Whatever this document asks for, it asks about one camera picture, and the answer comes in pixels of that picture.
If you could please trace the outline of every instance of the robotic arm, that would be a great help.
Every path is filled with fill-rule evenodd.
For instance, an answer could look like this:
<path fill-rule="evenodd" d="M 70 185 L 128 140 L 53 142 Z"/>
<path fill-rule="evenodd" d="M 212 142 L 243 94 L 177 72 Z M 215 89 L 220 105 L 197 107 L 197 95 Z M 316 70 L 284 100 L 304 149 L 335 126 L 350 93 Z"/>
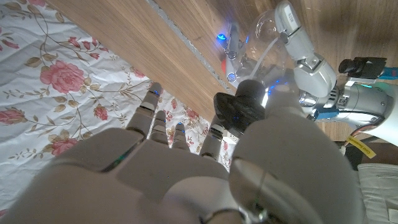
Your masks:
<path fill-rule="evenodd" d="M 282 1 L 275 10 L 277 32 L 295 62 L 297 86 L 313 96 L 325 97 L 336 84 L 336 74 L 329 63 L 314 52 L 307 32 L 302 27 L 291 3 Z"/>

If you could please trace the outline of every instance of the pink rose pattern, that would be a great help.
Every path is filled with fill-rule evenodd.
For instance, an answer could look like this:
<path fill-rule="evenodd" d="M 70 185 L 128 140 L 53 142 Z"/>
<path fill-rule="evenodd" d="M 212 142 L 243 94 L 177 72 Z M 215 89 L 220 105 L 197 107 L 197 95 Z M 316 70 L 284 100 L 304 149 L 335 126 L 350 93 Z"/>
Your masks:
<path fill-rule="evenodd" d="M 86 48 L 87 50 L 90 49 L 90 43 L 89 43 L 87 40 L 82 41 L 82 43 L 83 43 L 83 46 L 85 46 L 85 48 Z"/>
<path fill-rule="evenodd" d="M 51 154 L 55 156 L 59 156 L 61 153 L 65 152 L 66 150 L 70 149 L 77 143 L 76 139 L 67 139 L 67 140 L 59 140 L 52 144 L 53 151 Z"/>
<path fill-rule="evenodd" d="M 166 114 L 166 120 L 167 121 L 171 121 L 172 118 L 173 118 L 173 115 L 171 114 L 171 112 L 170 111 L 166 111 L 166 110 L 163 110 L 163 111 Z"/>
<path fill-rule="evenodd" d="M 93 43 L 94 47 L 96 47 L 97 46 L 97 40 L 94 37 L 92 37 L 92 39 L 93 39 L 93 41 L 91 41 L 91 43 Z"/>
<path fill-rule="evenodd" d="M 175 109 L 175 108 L 177 108 L 177 106 L 178 106 L 177 100 L 175 98 L 173 98 L 172 99 L 172 108 Z"/>
<path fill-rule="evenodd" d="M 13 49 L 19 49 L 19 46 L 17 44 L 14 44 L 8 40 L 1 40 L 2 43 L 4 43 L 5 45 L 7 45 L 8 47 L 11 47 Z"/>
<path fill-rule="evenodd" d="M 197 119 L 197 118 L 199 118 L 199 114 L 196 113 L 195 111 L 193 111 L 193 110 L 190 109 L 190 108 L 186 110 L 186 113 L 187 113 L 187 116 L 188 116 L 189 118 L 191 118 L 191 119 Z"/>
<path fill-rule="evenodd" d="M 138 71 L 136 69 L 134 69 L 134 74 L 136 74 L 137 78 L 144 78 L 145 77 L 145 75 L 142 72 L 140 72 L 140 71 Z"/>
<path fill-rule="evenodd" d="M 73 46 L 80 48 L 80 44 L 77 42 L 76 37 L 70 37 L 68 42 L 73 44 Z"/>
<path fill-rule="evenodd" d="M 4 124 L 17 124 L 25 123 L 27 119 L 25 118 L 24 112 L 17 110 L 16 108 L 9 108 L 5 111 L 0 111 L 0 122 Z"/>
<path fill-rule="evenodd" d="M 45 1 L 44 0 L 27 0 L 29 3 L 35 6 L 45 6 Z"/>
<path fill-rule="evenodd" d="M 96 60 L 98 60 L 100 57 L 100 55 L 98 53 L 90 53 L 90 56 L 95 58 Z"/>
<path fill-rule="evenodd" d="M 47 20 L 52 22 L 51 24 L 49 23 L 49 36 L 56 33 L 52 30 L 53 27 L 57 28 L 56 31 L 59 31 L 61 26 L 65 26 L 68 30 L 71 30 L 71 24 L 69 22 L 64 25 L 61 22 L 56 22 L 56 11 L 45 11 L 46 5 L 43 0 L 28 1 L 31 5 L 37 6 L 40 12 L 45 12 L 43 16 L 46 17 L 46 20 L 48 16 L 53 17 Z M 21 4 L 22 10 L 24 10 L 23 13 L 25 13 L 27 10 L 26 4 L 22 5 L 21 2 L 19 2 L 19 4 Z M 4 21 L 7 19 L 18 19 L 21 24 L 26 24 L 27 21 L 35 22 L 34 18 L 29 20 L 28 17 L 26 17 L 24 21 L 22 21 L 21 17 L 6 17 Z M 39 24 L 41 24 L 44 26 L 44 31 L 46 31 L 44 18 L 37 16 L 37 20 L 37 27 L 32 29 L 26 27 L 26 29 L 38 31 L 40 28 Z M 26 56 L 26 52 L 24 52 L 25 50 L 23 49 L 26 49 L 25 47 L 31 43 L 29 43 L 29 41 L 23 43 L 18 41 L 21 38 L 19 38 L 17 34 L 9 34 L 12 32 L 11 27 L 9 28 L 10 30 L 7 29 L 6 25 L 0 27 L 0 40 L 2 40 L 0 42 L 0 51 L 1 53 L 6 51 L 16 53 L 13 55 L 13 58 L 16 58 L 14 62 L 23 66 L 21 75 L 19 75 L 20 77 L 18 78 L 18 81 L 21 80 L 21 83 L 23 83 L 23 87 L 19 86 L 17 88 L 21 91 L 21 93 L 18 93 L 14 91 L 16 86 L 3 83 L 2 90 L 8 92 L 8 88 L 10 88 L 13 93 L 2 93 L 2 102 L 5 102 L 3 105 L 7 105 L 8 103 L 9 106 L 0 108 L 0 126 L 6 130 L 10 129 L 10 133 L 13 133 L 15 129 L 21 130 L 20 132 L 18 131 L 19 134 L 14 137 L 16 141 L 29 140 L 29 144 L 32 146 L 29 151 L 25 150 L 25 148 L 20 148 L 18 144 L 15 146 L 15 149 L 10 148 L 5 152 L 9 153 L 9 160 L 16 160 L 19 158 L 19 161 L 17 161 L 19 164 L 29 161 L 26 165 L 40 167 L 40 164 L 43 164 L 42 161 L 36 164 L 34 162 L 40 159 L 44 161 L 53 156 L 59 156 L 61 153 L 64 153 L 78 144 L 80 140 L 88 138 L 92 134 L 90 130 L 97 133 L 104 127 L 108 127 L 108 125 L 106 125 L 97 129 L 98 126 L 96 126 L 96 128 L 93 129 L 93 125 L 98 124 L 99 121 L 105 121 L 102 123 L 109 122 L 109 125 L 115 125 L 115 121 L 120 118 L 119 120 L 126 119 L 124 122 L 128 123 L 132 111 L 127 110 L 126 104 L 123 104 L 122 101 L 128 100 L 129 105 L 130 103 L 137 105 L 139 104 L 139 100 L 134 96 L 132 97 L 135 99 L 130 100 L 126 96 L 121 96 L 118 92 L 104 92 L 106 90 L 117 91 L 122 84 L 125 85 L 123 90 L 131 86 L 139 85 L 132 89 L 134 90 L 134 94 L 142 98 L 145 94 L 145 89 L 150 85 L 150 81 L 142 72 L 135 69 L 133 69 L 133 71 L 128 71 L 130 67 L 128 63 L 117 58 L 117 55 L 114 55 L 111 50 L 103 47 L 94 37 L 85 36 L 84 32 L 77 34 L 75 32 L 76 29 L 74 29 L 73 33 L 65 32 L 62 38 L 59 36 L 54 38 L 56 41 L 59 41 L 59 43 L 53 42 L 52 40 L 50 41 L 50 39 L 47 39 L 47 42 L 44 43 L 44 37 L 47 34 L 40 35 L 40 40 L 45 44 L 48 52 L 43 50 L 40 51 L 39 49 L 37 49 L 36 52 L 29 52 L 29 54 L 31 54 L 29 57 L 34 59 L 31 60 L 29 64 L 27 63 L 29 57 Z M 101 75 L 103 75 L 103 73 L 97 73 L 99 72 L 99 68 L 100 70 L 109 68 L 109 64 L 114 66 L 110 66 L 113 70 L 107 70 L 107 72 L 109 72 L 109 74 L 111 74 L 111 72 L 118 72 L 118 74 L 112 73 L 112 76 L 104 75 L 102 77 Z M 111 85 L 106 86 L 106 84 L 115 85 L 112 78 L 114 76 L 116 77 L 116 75 L 118 75 L 117 78 L 120 80 L 126 80 L 126 74 L 119 70 L 121 65 L 126 67 L 129 79 L 124 83 L 118 83 L 119 86 L 115 88 Z M 160 110 L 165 109 L 169 111 L 167 115 L 169 120 L 166 122 L 169 142 L 171 143 L 174 137 L 173 126 L 181 121 L 186 127 L 187 144 L 190 145 L 191 151 L 198 153 L 198 148 L 200 149 L 201 145 L 203 145 L 208 123 L 197 116 L 196 112 L 192 110 L 186 111 L 183 107 L 183 103 L 174 99 L 167 92 L 162 92 L 161 94 L 163 102 L 159 103 L 159 108 Z M 20 103 L 14 108 L 12 104 L 16 101 Z M 114 109 L 118 107 L 123 110 L 115 111 Z M 188 114 L 196 119 L 197 125 L 195 127 L 188 126 L 189 120 L 192 119 Z M 81 129 L 78 129 L 79 125 L 82 125 L 80 120 L 83 120 L 86 127 L 82 126 Z M 49 142 L 44 144 L 47 144 L 47 146 L 43 148 L 43 145 L 41 145 L 43 140 L 53 136 L 53 133 L 59 134 L 58 132 L 62 128 L 70 131 L 70 135 L 62 135 L 61 133 L 60 136 L 49 138 Z M 5 210 L 0 211 L 0 216 L 5 212 Z"/>
<path fill-rule="evenodd" d="M 57 60 L 50 70 L 41 72 L 40 81 L 51 84 L 60 93 L 79 91 L 84 81 L 83 71 L 76 65 Z"/>
<path fill-rule="evenodd" d="M 8 36 L 7 36 L 7 35 L 11 35 L 10 32 L 4 33 L 4 34 L 3 34 L 4 37 L 9 38 L 9 39 L 12 39 L 12 37 L 8 37 Z M 17 44 L 12 43 L 12 42 L 10 42 L 10 41 L 8 41 L 8 40 L 6 40 L 6 39 L 1 40 L 1 42 L 2 42 L 4 45 L 6 45 L 6 46 L 8 46 L 8 47 L 10 47 L 10 48 L 19 49 L 19 46 L 18 46 Z"/>
<path fill-rule="evenodd" d="M 94 109 L 94 115 L 103 121 L 108 119 L 108 111 L 100 104 Z"/>

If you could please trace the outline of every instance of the wooden floor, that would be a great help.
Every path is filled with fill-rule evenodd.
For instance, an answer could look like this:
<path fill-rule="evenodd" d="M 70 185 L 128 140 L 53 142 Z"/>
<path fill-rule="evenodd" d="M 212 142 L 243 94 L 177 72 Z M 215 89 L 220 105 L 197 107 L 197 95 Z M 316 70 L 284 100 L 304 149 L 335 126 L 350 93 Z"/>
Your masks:
<path fill-rule="evenodd" d="M 48 0 L 61 13 L 127 60 L 207 120 L 213 116 L 213 95 L 226 91 L 208 69 L 145 0 Z M 155 0 L 191 41 L 216 76 L 223 51 L 217 34 L 237 21 L 244 39 L 252 21 L 279 1 Z M 398 66 L 398 1 L 291 0 L 316 52 L 337 71 L 343 59 L 386 57 Z M 320 124 L 333 140 L 352 130 L 342 123 Z"/>

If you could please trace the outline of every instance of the blue led light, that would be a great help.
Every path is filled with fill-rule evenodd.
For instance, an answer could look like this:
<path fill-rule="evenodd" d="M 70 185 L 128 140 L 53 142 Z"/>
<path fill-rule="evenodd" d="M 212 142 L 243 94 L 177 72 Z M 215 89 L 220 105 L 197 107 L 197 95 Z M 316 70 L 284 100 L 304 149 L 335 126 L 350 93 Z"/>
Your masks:
<path fill-rule="evenodd" d="M 229 82 L 235 82 L 235 81 L 236 81 L 236 75 L 233 74 L 233 73 L 229 73 L 228 76 L 226 77 L 226 79 L 227 79 Z"/>
<path fill-rule="evenodd" d="M 217 39 L 219 40 L 226 40 L 226 36 L 224 34 L 218 34 Z"/>
<path fill-rule="evenodd" d="M 372 88 L 372 86 L 365 85 L 365 84 L 362 84 L 361 86 L 365 86 L 365 87 L 367 87 L 367 88 Z"/>

